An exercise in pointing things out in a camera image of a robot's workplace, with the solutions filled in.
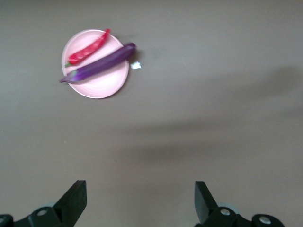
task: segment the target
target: purple eggplant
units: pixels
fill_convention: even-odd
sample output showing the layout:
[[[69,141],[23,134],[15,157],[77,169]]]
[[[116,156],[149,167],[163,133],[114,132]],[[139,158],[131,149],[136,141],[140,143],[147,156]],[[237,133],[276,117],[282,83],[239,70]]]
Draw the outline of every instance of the purple eggplant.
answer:
[[[133,43],[126,44],[115,52],[109,54],[108,56],[94,61],[91,64],[85,65],[81,68],[71,71],[66,77],[61,79],[59,82],[67,83],[77,83],[79,81],[85,80],[97,73],[108,70],[119,63],[127,60],[131,57],[136,50],[136,45]]]

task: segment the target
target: pink plate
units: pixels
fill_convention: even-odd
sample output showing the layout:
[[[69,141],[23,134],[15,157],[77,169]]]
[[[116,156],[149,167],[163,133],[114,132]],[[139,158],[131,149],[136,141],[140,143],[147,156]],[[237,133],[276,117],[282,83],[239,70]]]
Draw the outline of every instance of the pink plate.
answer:
[[[66,44],[62,54],[62,70],[66,76],[70,71],[92,63],[121,48],[123,45],[112,35],[109,35],[105,44],[81,64],[65,68],[68,57],[94,42],[104,31],[85,30],[74,35]],[[128,61],[86,79],[77,84],[69,84],[76,92],[88,98],[105,98],[116,93],[125,83],[128,74]]]

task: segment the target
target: small white scrap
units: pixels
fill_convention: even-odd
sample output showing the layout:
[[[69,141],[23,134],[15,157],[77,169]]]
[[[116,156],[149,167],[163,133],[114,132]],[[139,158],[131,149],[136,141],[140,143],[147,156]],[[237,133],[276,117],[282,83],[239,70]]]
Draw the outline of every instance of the small white scrap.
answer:
[[[133,64],[131,64],[131,68],[132,68],[133,70],[141,69],[141,63],[138,62],[138,61],[136,61],[136,62],[134,62]]]

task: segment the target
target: silver bolt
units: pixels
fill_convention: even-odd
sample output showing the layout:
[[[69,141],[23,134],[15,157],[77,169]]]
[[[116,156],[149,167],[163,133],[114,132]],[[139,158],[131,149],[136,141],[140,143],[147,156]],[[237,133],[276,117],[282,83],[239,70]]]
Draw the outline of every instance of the silver bolt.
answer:
[[[264,223],[264,224],[267,224],[267,225],[271,224],[271,221],[270,221],[269,218],[267,218],[267,217],[261,216],[261,217],[259,218],[259,220],[260,220],[260,222],[262,222],[262,223]]]
[[[221,214],[223,215],[226,215],[226,216],[229,216],[231,213],[229,210],[227,210],[226,208],[223,208],[220,210]]]
[[[42,216],[47,213],[47,210],[41,210],[37,213],[38,216]]]

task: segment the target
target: table surface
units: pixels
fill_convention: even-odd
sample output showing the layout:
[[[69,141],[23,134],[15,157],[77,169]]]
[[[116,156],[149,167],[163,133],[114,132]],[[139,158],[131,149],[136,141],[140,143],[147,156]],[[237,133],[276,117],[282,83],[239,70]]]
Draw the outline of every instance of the table surface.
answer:
[[[194,183],[251,219],[303,223],[303,2],[0,3],[0,213],[86,180],[77,227],[192,227]],[[133,42],[113,96],[58,82],[86,29]]]

